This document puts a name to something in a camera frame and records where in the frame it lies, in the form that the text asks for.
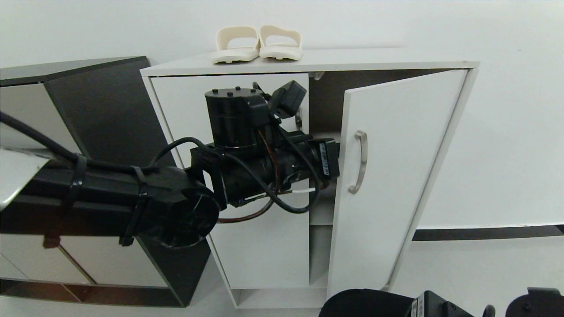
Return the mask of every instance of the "sticker label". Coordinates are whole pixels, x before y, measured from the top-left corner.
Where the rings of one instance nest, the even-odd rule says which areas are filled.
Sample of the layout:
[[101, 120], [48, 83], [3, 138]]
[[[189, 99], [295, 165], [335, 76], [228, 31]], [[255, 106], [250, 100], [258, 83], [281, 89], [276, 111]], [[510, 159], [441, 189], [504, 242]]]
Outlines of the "sticker label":
[[417, 317], [425, 317], [425, 293], [417, 298]]
[[417, 317], [417, 299], [411, 302], [411, 317]]
[[329, 164], [327, 163], [327, 150], [325, 143], [319, 143], [319, 152], [321, 153], [321, 165], [323, 166], [323, 174], [329, 176]]

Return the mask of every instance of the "cabinet top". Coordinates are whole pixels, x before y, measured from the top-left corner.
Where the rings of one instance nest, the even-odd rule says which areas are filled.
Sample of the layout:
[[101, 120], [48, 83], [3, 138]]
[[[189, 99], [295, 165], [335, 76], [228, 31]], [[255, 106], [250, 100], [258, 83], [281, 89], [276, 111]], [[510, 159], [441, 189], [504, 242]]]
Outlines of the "cabinet top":
[[408, 48], [304, 50], [300, 60], [256, 58], [213, 64], [210, 53], [141, 70], [143, 76], [187, 76], [249, 73], [364, 71], [391, 69], [476, 68], [479, 62]]

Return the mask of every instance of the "black motor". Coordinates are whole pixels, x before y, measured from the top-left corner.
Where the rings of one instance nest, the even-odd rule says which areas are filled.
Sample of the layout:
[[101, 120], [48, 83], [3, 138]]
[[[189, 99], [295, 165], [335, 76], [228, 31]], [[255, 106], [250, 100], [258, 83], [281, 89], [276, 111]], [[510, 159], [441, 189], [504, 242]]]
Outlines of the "black motor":
[[[256, 83], [252, 89], [235, 87], [207, 92], [214, 139], [208, 147], [240, 158], [266, 184], [275, 182], [277, 167], [282, 180], [281, 191], [289, 189], [293, 182], [313, 177], [313, 173], [324, 182], [337, 178], [339, 144], [334, 139], [313, 139], [301, 131], [289, 133], [279, 126], [281, 119], [296, 115], [305, 95], [306, 90], [296, 81], [287, 83], [272, 95], [264, 93]], [[227, 204], [241, 206], [247, 197], [264, 193], [239, 164], [200, 148], [192, 149], [191, 168], [210, 174], [214, 193], [223, 209]]]

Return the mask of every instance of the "open cabinet door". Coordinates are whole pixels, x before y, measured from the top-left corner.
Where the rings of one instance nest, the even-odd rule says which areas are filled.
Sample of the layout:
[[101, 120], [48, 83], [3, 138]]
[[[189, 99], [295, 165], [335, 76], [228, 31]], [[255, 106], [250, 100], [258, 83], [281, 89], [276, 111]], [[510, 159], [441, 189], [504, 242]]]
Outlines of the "open cabinet door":
[[328, 297], [387, 285], [466, 73], [345, 92]]

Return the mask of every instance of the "metal door handle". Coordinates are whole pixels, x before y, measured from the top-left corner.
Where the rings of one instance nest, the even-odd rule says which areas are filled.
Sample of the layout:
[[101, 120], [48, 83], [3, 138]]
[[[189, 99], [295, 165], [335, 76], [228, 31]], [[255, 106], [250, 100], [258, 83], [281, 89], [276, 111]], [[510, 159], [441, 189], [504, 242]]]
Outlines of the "metal door handle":
[[362, 186], [364, 173], [366, 173], [366, 162], [368, 161], [368, 135], [366, 132], [358, 130], [354, 137], [360, 140], [360, 170], [356, 179], [356, 185], [349, 187], [349, 192], [351, 193], [357, 193], [360, 186]]

